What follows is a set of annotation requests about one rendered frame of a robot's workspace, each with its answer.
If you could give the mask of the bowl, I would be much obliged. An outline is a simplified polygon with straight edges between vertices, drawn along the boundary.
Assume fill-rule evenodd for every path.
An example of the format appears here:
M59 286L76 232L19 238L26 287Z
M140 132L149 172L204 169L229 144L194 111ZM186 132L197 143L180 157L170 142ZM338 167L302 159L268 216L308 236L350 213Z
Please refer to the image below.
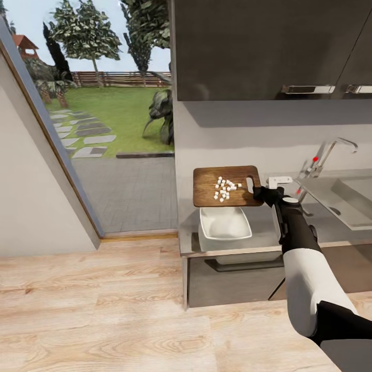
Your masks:
M200 207L200 222L207 239L229 241L252 236L241 207Z

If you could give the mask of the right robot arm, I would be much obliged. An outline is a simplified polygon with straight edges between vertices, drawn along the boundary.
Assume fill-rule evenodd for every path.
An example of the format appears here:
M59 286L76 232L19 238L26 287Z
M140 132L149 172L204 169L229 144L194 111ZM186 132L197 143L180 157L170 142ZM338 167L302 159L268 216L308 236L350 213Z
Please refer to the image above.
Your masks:
M300 201L284 195L277 184L291 177L270 177L269 185L253 186L254 200L272 209L282 245L287 313L300 335L315 342L341 372L372 372L372 321L359 316L328 265L313 225Z

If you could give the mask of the cutting board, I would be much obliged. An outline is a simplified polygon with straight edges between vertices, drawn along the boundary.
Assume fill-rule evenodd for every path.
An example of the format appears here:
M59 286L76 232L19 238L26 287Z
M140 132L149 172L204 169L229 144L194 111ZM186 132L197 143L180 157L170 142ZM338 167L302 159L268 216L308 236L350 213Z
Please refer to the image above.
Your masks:
M193 204L194 207L259 207L264 200L254 200L250 193L247 178L251 178L253 186L262 187L256 166L228 166L196 168L193 172ZM222 181L226 182L222 185ZM230 189L233 184L233 188ZM240 185L240 186L239 186ZM229 193L226 199L225 193ZM217 194L218 198L214 196ZM222 201L221 201L222 200Z

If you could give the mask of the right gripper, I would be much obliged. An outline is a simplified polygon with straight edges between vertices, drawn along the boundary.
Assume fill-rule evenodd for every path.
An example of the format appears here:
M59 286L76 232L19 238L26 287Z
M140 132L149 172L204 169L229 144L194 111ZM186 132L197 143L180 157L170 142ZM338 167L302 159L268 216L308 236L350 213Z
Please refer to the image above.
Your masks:
M267 203L270 195L274 193L281 193L281 195L284 195L284 188L277 187L277 189L270 190L270 189L266 189L266 187L257 188L253 186L253 192L254 192L254 195L253 195L254 200L264 200L265 203Z

